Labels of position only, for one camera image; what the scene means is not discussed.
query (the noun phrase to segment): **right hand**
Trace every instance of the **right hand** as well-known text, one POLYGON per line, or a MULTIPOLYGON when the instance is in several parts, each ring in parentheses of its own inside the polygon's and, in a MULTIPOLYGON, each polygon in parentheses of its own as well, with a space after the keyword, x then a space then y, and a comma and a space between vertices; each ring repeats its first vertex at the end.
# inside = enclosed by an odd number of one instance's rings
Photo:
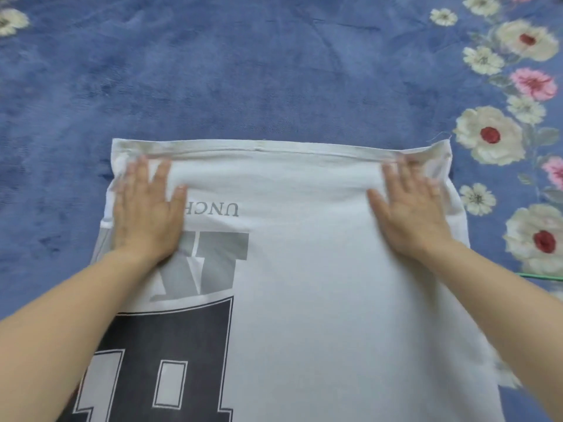
POLYGON ((391 248, 420 260, 428 247, 451 241, 442 211, 440 188, 422 176, 420 165, 401 156, 397 169, 383 164, 389 202, 376 190, 368 190, 369 204, 391 248))

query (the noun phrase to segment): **red flower center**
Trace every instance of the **red flower center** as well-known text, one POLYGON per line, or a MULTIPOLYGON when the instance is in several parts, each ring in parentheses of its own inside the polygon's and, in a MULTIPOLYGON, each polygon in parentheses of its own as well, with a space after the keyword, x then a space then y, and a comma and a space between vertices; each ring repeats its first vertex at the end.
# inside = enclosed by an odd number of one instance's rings
POLYGON ((552 233, 542 230, 534 234, 534 244, 544 253, 553 253, 557 242, 552 233))
POLYGON ((497 143, 501 140, 501 134, 494 127, 481 129, 481 137, 487 143, 497 143))
POLYGON ((525 80, 525 84, 532 90, 542 90, 549 80, 540 80, 538 78, 530 78, 525 80))
POLYGON ((534 37, 528 34, 520 35, 520 41, 527 45, 534 45, 537 42, 534 37))

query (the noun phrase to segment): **hand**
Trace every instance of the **hand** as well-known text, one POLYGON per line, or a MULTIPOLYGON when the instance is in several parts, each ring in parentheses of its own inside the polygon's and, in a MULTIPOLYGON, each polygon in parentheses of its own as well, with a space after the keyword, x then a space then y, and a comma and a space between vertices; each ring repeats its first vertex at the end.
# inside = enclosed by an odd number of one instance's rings
POLYGON ((442 211, 440 188, 422 177, 416 162, 404 157, 397 170, 383 165, 389 203, 368 190, 369 204, 387 242, 395 251, 420 260, 431 245, 453 240, 442 211))
POLYGON ((141 157, 129 163, 126 177, 116 186, 114 248, 155 265, 178 247, 184 226, 187 186, 177 187, 172 200, 166 201, 171 164, 170 160, 161 162, 149 183, 148 161, 141 157))

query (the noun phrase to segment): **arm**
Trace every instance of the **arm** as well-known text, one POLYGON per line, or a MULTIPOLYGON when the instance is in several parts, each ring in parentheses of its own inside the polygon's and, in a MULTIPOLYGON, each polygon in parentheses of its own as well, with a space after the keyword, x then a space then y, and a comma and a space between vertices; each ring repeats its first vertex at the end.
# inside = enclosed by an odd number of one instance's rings
POLYGON ((169 168, 149 183, 146 159, 131 164, 116 193, 115 250, 0 322, 2 421, 56 420, 126 298, 176 248, 186 188, 165 201, 169 168))
POLYGON ((454 240, 435 183, 419 166, 384 166, 389 203, 370 205, 396 251, 432 270, 555 421, 563 420, 563 304, 454 240))

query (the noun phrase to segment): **blue floral carpet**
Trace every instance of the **blue floral carpet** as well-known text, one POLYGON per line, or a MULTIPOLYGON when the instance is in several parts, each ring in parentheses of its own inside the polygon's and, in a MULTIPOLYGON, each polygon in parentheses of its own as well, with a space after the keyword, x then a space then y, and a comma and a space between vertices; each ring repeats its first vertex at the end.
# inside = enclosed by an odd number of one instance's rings
POLYGON ((88 263, 115 137, 451 137, 475 250, 563 276, 563 0, 0 2, 0 318, 88 263))

